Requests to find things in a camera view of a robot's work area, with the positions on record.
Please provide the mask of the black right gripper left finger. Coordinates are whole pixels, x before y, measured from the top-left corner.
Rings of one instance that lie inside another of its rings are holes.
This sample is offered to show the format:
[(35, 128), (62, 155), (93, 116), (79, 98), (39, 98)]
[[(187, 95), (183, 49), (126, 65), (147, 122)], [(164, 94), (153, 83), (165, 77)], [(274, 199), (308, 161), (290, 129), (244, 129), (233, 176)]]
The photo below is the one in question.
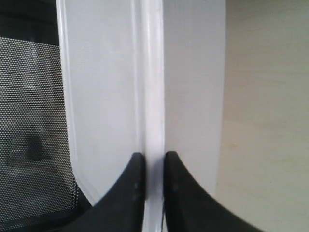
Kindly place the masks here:
[(134, 153), (104, 197), (64, 232), (141, 232), (144, 215), (146, 160)]

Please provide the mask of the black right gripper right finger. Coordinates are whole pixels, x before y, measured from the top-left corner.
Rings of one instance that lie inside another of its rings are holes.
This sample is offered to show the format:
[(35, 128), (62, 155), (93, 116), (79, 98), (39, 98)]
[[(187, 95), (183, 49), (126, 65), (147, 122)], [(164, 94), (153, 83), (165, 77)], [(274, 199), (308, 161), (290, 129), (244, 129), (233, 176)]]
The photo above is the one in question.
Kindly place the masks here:
[(175, 151), (164, 157), (164, 210), (169, 232), (257, 232), (211, 197)]

